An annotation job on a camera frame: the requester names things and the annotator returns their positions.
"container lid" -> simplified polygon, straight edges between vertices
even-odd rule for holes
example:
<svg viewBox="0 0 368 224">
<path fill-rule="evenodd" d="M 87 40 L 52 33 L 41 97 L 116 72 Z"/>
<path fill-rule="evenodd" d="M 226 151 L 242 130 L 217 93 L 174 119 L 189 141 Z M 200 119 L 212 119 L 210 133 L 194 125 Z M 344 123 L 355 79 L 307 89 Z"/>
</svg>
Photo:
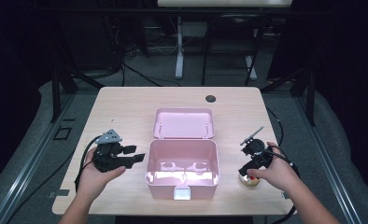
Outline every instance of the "container lid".
<svg viewBox="0 0 368 224">
<path fill-rule="evenodd" d="M 212 138 L 212 112 L 207 108 L 160 108 L 156 112 L 157 138 Z"/>
</svg>

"small round object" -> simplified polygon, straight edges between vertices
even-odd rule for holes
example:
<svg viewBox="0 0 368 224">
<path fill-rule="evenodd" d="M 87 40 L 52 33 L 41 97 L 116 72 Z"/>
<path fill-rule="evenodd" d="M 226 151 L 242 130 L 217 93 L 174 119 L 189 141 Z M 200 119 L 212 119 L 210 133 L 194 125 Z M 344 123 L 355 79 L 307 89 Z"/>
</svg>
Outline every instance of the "small round object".
<svg viewBox="0 0 368 224">
<path fill-rule="evenodd" d="M 216 96 L 214 96 L 214 95 L 207 95 L 207 96 L 206 96 L 206 100 L 207 100 L 209 103 L 214 103 L 214 102 L 216 102 Z"/>
<path fill-rule="evenodd" d="M 254 176 L 248 178 L 246 175 L 241 176 L 239 175 L 240 182 L 246 187 L 254 187 L 260 183 L 260 179 Z"/>
</svg>

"gray floor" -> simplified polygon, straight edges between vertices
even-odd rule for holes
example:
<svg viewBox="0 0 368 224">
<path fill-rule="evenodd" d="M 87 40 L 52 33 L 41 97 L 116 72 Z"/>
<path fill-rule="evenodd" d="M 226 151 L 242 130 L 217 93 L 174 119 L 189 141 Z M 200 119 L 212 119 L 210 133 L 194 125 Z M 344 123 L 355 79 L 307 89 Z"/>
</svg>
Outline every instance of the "gray floor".
<svg viewBox="0 0 368 224">
<path fill-rule="evenodd" d="M 262 88 L 269 84 L 266 74 L 275 46 L 276 40 L 273 38 L 264 39 L 260 57 L 256 62 L 258 80 L 251 82 L 249 86 Z M 136 57 L 126 62 L 146 76 L 171 81 L 155 80 L 164 86 L 175 86 L 174 82 L 181 86 L 200 86 L 202 56 L 199 50 L 197 39 L 190 39 L 185 45 L 184 76 L 181 80 L 174 78 L 176 51 L 162 54 L 157 49 L 151 49 L 149 58 L 138 52 Z M 208 76 L 206 86 L 243 86 L 245 82 L 243 75 Z M 120 86 L 122 72 L 97 80 L 106 86 Z M 0 223 L 5 223 L 15 205 L 20 204 L 75 149 L 97 94 L 93 87 L 83 81 L 77 80 L 77 83 L 78 94 L 63 93 L 64 112 L 53 125 L 50 124 L 52 116 L 50 83 L 40 88 L 43 98 L 36 118 L 7 168 L 0 175 Z M 125 86 L 152 86 L 152 84 L 126 70 Z M 263 95 L 266 106 L 277 115 L 283 125 L 282 148 L 299 166 L 305 184 L 340 222 L 368 223 L 368 187 L 362 182 L 359 172 L 350 161 L 350 146 L 337 117 L 324 98 L 317 94 L 315 104 L 317 125 L 309 126 L 304 118 L 304 100 L 291 98 L 288 94 L 289 88 L 290 83 Z M 270 118 L 276 138 L 279 139 L 282 132 L 277 120 L 272 114 Z M 59 132 L 59 127 L 71 129 L 66 140 L 53 140 L 54 135 Z M 24 204 L 12 218 L 11 223 L 55 223 L 59 220 L 60 217 L 51 212 L 53 198 L 47 196 L 59 189 L 67 165 L 68 163 Z M 268 217 L 268 223 L 277 218 Z M 255 223 L 263 221 L 264 217 L 255 217 Z M 90 216 L 89 223 L 114 223 L 114 217 Z M 287 223 L 301 222 L 295 215 Z"/>
</svg>

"dark background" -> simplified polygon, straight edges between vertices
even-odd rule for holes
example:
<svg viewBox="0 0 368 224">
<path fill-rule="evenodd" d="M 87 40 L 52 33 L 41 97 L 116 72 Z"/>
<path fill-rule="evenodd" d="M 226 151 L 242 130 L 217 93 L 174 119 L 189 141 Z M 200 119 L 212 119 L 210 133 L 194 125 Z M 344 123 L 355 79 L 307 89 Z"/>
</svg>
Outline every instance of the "dark background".
<svg viewBox="0 0 368 224">
<path fill-rule="evenodd" d="M 38 4 L 111 7 L 92 0 Z M 143 1 L 143 5 L 136 6 L 153 4 L 155 1 Z M 105 22 L 111 22 L 108 24 L 111 29 L 115 23 L 126 26 L 122 31 L 127 33 L 120 34 L 121 38 L 129 36 L 137 43 L 144 38 L 134 28 L 141 25 L 141 20 L 132 20 L 135 24 L 132 26 L 110 18 L 103 21 L 95 17 L 82 20 L 68 15 L 45 16 L 50 25 L 46 26 L 26 10 L 34 5 L 35 2 L 27 1 L 0 2 L 0 173 L 35 117 L 40 104 L 38 88 L 50 81 L 57 64 L 91 69 L 117 66 L 113 63 L 117 42 L 111 43 L 112 32 L 106 32 Z M 314 52 L 319 53 L 316 89 L 341 120 L 351 146 L 352 161 L 368 184 L 368 1 L 294 0 L 292 3 L 292 9 L 299 11 L 332 7 L 340 12 L 338 17 L 287 19 L 268 77 L 286 77 L 306 66 Z M 51 36 L 50 29 L 57 35 Z"/>
</svg>

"forearm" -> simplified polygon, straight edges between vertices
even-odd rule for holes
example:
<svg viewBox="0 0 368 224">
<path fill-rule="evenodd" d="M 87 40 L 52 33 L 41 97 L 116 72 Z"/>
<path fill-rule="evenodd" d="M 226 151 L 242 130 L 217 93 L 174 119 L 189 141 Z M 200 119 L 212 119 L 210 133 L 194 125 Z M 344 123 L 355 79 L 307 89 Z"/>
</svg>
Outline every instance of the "forearm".
<svg viewBox="0 0 368 224">
<path fill-rule="evenodd" d="M 70 206 L 65 211 L 60 224 L 82 224 L 87 223 L 88 213 L 91 208 L 92 201 L 80 196 L 76 196 Z"/>
<path fill-rule="evenodd" d="M 303 182 L 297 183 L 288 194 L 303 223 L 339 223 Z"/>
</svg>

